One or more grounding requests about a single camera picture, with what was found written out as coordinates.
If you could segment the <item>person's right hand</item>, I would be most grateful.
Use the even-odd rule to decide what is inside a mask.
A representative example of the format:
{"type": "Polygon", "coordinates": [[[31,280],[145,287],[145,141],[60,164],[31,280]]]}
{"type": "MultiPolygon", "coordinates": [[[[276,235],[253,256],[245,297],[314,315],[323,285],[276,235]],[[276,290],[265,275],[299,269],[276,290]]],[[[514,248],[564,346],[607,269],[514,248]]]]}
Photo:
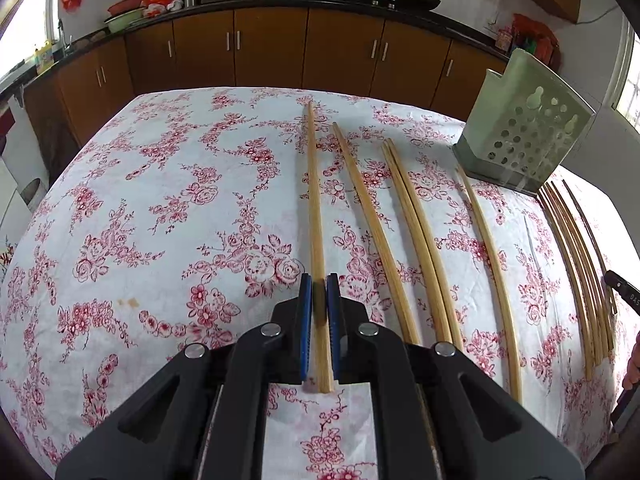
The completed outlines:
{"type": "Polygon", "coordinates": [[[623,388],[631,390],[640,382],[640,333],[637,334],[634,348],[632,348],[627,362],[626,374],[623,379],[623,388]]]}

